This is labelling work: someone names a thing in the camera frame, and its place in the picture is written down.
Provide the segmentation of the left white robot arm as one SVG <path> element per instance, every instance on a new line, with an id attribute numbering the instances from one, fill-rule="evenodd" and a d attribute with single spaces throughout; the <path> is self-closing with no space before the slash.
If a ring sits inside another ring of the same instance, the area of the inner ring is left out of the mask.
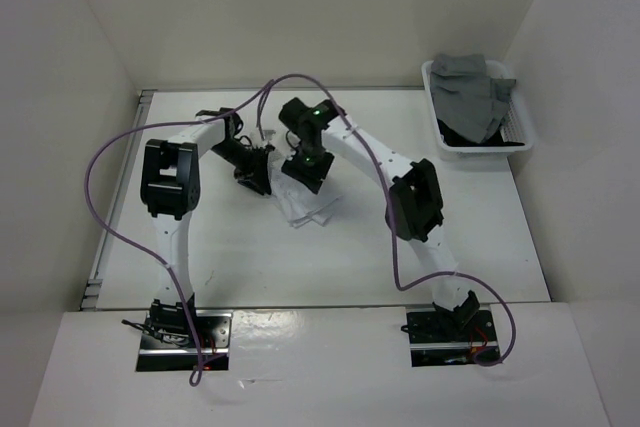
<path id="1" fill-rule="evenodd" d="M 160 284 L 147 328 L 180 347 L 198 337 L 195 294 L 189 275 L 189 227 L 201 197 L 200 159 L 213 152 L 234 167 L 235 181 L 265 196 L 271 193 L 268 163 L 274 147 L 243 142 L 243 121 L 229 108 L 200 111 L 196 121 L 144 149 L 140 197 L 152 217 Z"/>

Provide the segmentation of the white skirt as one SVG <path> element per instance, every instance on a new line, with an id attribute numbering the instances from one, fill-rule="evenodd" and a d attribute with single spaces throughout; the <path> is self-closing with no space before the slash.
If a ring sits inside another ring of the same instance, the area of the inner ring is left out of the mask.
<path id="1" fill-rule="evenodd" d="M 282 172 L 284 160 L 279 150 L 269 155 L 269 181 L 274 202 L 291 227 L 300 228 L 310 222 L 324 227 L 335 214 L 343 194 L 332 182 L 323 184 L 318 194 L 312 193 Z"/>

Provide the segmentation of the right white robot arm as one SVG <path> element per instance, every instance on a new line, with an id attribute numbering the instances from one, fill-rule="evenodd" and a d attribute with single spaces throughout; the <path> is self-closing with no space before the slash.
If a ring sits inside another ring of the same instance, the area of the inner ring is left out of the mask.
<path id="1" fill-rule="evenodd" d="M 295 97 L 284 104 L 278 118 L 298 138 L 292 157 L 284 162 L 283 174 L 318 194 L 339 156 L 381 188 L 385 222 L 391 231 L 396 288 L 406 291 L 441 278 L 443 282 L 433 294 L 439 331 L 450 340 L 463 338 L 473 327 L 480 303 L 473 291 L 461 290 L 452 280 L 461 275 L 445 241 L 444 201 L 434 164 L 393 152 L 329 99 L 310 107 Z M 407 285 L 400 283 L 399 240 L 407 242 L 421 265 L 430 270 Z"/>

